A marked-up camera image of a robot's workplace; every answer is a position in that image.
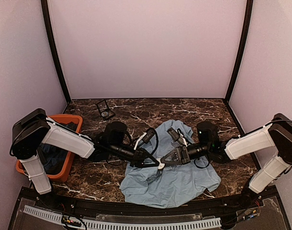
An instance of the white slotted strip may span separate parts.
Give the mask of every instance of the white slotted strip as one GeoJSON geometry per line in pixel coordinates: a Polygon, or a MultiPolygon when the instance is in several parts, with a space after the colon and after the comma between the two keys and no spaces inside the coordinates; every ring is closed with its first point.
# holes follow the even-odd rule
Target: white slotted strip
{"type": "MultiPolygon", "coordinates": [[[[25,205],[24,213],[61,225],[62,215],[25,205]]],[[[83,219],[90,230],[205,230],[221,226],[220,218],[170,224],[122,224],[83,219]]]]}

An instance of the brown marble surface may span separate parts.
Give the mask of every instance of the brown marble surface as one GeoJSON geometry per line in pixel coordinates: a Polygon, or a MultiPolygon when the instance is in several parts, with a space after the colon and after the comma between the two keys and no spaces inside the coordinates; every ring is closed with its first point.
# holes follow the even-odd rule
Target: brown marble surface
{"type": "MultiPolygon", "coordinates": [[[[158,127],[162,122],[181,120],[192,127],[196,133],[196,124],[211,121],[219,126],[220,140],[227,140],[239,134],[227,108],[221,99],[110,99],[107,100],[116,116],[109,121],[100,117],[96,103],[99,100],[73,100],[65,113],[83,117],[82,134],[90,137],[102,132],[108,122],[122,121],[127,124],[129,133],[136,138],[149,127],[158,127]]],[[[196,199],[217,198],[239,194],[246,180],[257,169],[250,155],[245,155],[228,164],[212,166],[222,182],[211,194],[205,191],[196,199]]],[[[57,194],[102,201],[123,202],[124,195],[119,185],[124,178],[126,164],[112,166],[105,162],[93,163],[78,156],[72,165],[65,183],[54,182],[57,194]]]]}

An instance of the orange bin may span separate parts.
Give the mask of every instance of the orange bin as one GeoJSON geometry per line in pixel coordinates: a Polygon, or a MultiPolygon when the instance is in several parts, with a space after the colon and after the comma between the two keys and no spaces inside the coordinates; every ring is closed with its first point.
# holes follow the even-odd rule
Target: orange bin
{"type": "MultiPolygon", "coordinates": [[[[68,114],[58,114],[58,115],[49,116],[49,117],[54,119],[58,123],[69,124],[69,123],[73,122],[73,123],[78,125],[76,132],[77,133],[81,132],[82,121],[83,121],[81,116],[68,115],[68,114]]],[[[47,175],[49,177],[49,179],[52,181],[65,182],[68,179],[69,171],[70,171],[71,165],[73,164],[74,157],[75,157],[74,153],[68,152],[61,172],[59,172],[56,175],[47,175]]],[[[20,161],[16,162],[16,170],[19,173],[24,174],[23,167],[22,167],[22,164],[20,163],[20,161]]]]}

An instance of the light blue t-shirt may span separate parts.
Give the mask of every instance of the light blue t-shirt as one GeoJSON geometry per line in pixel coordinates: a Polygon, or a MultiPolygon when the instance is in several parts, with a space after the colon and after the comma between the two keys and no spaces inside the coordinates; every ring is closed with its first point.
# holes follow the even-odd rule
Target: light blue t-shirt
{"type": "MultiPolygon", "coordinates": [[[[180,128],[184,136],[193,143],[193,131],[190,127],[181,121],[166,121],[156,129],[159,146],[154,153],[155,158],[162,158],[179,146],[167,132],[171,127],[174,130],[180,128]]],[[[152,152],[155,146],[156,138],[153,137],[142,148],[152,152]]],[[[206,166],[207,163],[205,157],[196,161],[200,167],[206,166]]],[[[206,188],[210,192],[215,190],[221,182],[212,165],[199,169],[193,161],[185,165],[166,165],[160,176],[157,171],[157,167],[140,169],[128,164],[120,186],[125,201],[157,208],[179,207],[202,194],[206,188]]]]}

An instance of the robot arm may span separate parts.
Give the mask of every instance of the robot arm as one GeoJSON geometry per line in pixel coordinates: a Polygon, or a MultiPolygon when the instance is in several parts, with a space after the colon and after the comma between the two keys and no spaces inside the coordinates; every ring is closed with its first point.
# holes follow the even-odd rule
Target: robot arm
{"type": "MultiPolygon", "coordinates": [[[[60,147],[80,157],[89,158],[93,153],[113,154],[129,161],[139,168],[159,166],[159,162],[145,149],[123,144],[127,126],[121,122],[109,123],[100,137],[94,141],[88,136],[76,133],[46,116],[43,109],[36,109],[13,126],[13,142],[10,155],[15,156],[24,166],[39,194],[52,190],[42,162],[39,159],[41,143],[60,147]],[[153,163],[144,162],[150,158],[153,163]]],[[[155,132],[150,130],[143,138],[147,143],[155,132]]]]}
{"type": "Polygon", "coordinates": [[[292,167],[292,121],[277,114],[265,126],[242,137],[232,138],[227,143],[219,141],[217,127],[209,122],[197,125],[200,143],[175,148],[161,159],[165,164],[186,164],[207,155],[217,163],[226,163],[248,153],[268,147],[278,152],[265,166],[249,179],[243,188],[240,205],[247,208],[267,185],[292,167]]]}

